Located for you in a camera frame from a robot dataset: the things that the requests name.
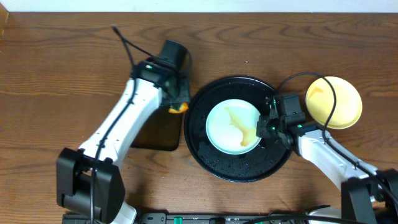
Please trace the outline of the yellow green scrub sponge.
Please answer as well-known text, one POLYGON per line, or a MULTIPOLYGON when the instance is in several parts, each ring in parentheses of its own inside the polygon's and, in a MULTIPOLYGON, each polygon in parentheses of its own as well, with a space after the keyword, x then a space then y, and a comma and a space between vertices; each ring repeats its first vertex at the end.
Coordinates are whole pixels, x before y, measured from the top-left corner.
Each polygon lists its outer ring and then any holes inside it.
POLYGON ((169 113, 172 114, 181 114, 186 112, 188 110, 188 103, 183 102, 183 103, 177 103, 177 104, 172 104, 169 108, 169 113))

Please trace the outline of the light blue front plate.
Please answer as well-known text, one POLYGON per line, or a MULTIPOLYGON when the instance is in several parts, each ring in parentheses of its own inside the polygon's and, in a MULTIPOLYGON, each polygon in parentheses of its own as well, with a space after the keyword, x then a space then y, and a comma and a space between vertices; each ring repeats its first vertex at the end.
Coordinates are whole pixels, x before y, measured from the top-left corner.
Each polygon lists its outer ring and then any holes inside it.
POLYGON ((207 116, 206 135, 211 144, 225 154, 245 154, 261 141, 256 136, 259 116, 259 110, 247 101, 222 101, 207 116))

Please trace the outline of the yellow plate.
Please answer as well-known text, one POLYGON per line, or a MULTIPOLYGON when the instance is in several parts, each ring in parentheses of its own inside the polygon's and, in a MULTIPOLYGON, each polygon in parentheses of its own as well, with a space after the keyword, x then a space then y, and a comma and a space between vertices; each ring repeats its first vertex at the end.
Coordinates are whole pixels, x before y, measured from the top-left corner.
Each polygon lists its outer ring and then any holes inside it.
POLYGON ((346 129, 358 122, 363 103, 358 90, 339 77, 315 80, 305 95, 311 117, 320 124, 329 119, 328 128, 346 129))

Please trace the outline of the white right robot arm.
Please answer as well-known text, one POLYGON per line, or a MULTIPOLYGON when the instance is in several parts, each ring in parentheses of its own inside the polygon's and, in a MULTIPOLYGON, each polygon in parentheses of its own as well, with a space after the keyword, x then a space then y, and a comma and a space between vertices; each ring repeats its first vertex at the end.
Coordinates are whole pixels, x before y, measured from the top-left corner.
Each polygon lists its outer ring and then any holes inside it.
POLYGON ((336 142, 326 128, 307 122, 296 94, 265 99, 257 136, 268 147, 293 151, 320 169, 340 190, 341 209, 323 205, 307 223, 397 223, 397 171, 381 171, 336 142))

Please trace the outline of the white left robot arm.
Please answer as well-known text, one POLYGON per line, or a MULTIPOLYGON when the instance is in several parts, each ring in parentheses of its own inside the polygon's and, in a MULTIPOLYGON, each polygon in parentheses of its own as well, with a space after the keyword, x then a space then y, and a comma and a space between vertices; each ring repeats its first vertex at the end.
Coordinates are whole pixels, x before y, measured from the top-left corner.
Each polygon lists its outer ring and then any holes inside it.
POLYGON ((188 74, 181 62, 148 58, 134 65, 123 94, 100 127, 77 150, 56 160, 57 204, 86 216, 87 223, 133 223, 136 209, 124 198, 124 158, 139 131, 162 106, 188 108, 188 74))

